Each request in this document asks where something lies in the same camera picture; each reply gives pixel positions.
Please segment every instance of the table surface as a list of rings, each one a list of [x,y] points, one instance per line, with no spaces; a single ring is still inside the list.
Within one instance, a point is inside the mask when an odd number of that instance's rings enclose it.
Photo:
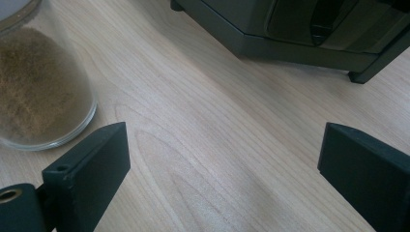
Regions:
[[[99,101],[43,152],[0,147],[0,188],[126,122],[132,169],[96,231],[373,231],[319,174],[327,122],[410,154],[410,50],[369,83],[238,59],[169,0],[54,0]]]

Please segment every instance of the black appliance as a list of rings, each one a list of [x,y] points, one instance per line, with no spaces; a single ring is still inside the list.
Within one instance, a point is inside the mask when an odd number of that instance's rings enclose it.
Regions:
[[[366,83],[410,45],[409,0],[171,0],[237,56],[349,71]]]

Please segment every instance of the black plastic part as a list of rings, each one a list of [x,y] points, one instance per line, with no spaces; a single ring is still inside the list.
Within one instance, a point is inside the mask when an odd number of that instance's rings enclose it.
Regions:
[[[171,9],[175,12],[182,12],[184,10],[184,8],[175,0],[171,0]]]
[[[125,123],[100,128],[43,171],[59,232],[93,231],[130,170]]]
[[[377,59],[374,54],[336,51],[248,35],[202,1],[178,0],[178,3],[189,16],[237,56],[282,60],[358,73]]]
[[[0,189],[0,231],[47,231],[34,186],[19,184]]]
[[[410,231],[409,156],[362,131],[328,123],[318,169],[376,231]]]
[[[379,57],[362,72],[350,72],[349,78],[353,83],[365,84],[376,74],[389,65],[398,55],[408,48],[410,44],[410,26],[408,26]]]
[[[338,10],[335,8],[323,18],[320,17],[323,9],[313,15],[318,0],[249,0],[246,3],[233,0],[172,1],[178,2],[188,15],[239,57],[349,71],[350,80],[355,83],[369,81],[410,45],[407,38],[409,26],[406,26],[410,16],[394,9],[406,10],[406,0],[396,0],[393,6],[376,3],[376,0],[343,1]],[[372,16],[369,8],[373,5],[380,7],[381,12],[385,7],[389,10],[371,20],[361,20],[363,11]],[[384,22],[389,15],[393,16],[389,21],[393,26]],[[383,19],[380,24],[374,22],[379,19]],[[363,29],[358,26],[358,21],[366,22],[370,28]],[[379,33],[379,27],[386,33]],[[266,30],[265,34],[261,33],[262,29]]]

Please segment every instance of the wooden table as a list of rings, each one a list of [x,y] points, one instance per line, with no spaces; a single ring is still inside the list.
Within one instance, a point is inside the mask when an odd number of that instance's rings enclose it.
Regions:
[[[99,101],[74,141],[0,147],[0,188],[126,122],[132,169],[96,231],[372,231],[319,174],[326,122],[410,154],[410,51],[368,84],[241,60],[169,0],[54,0]]]

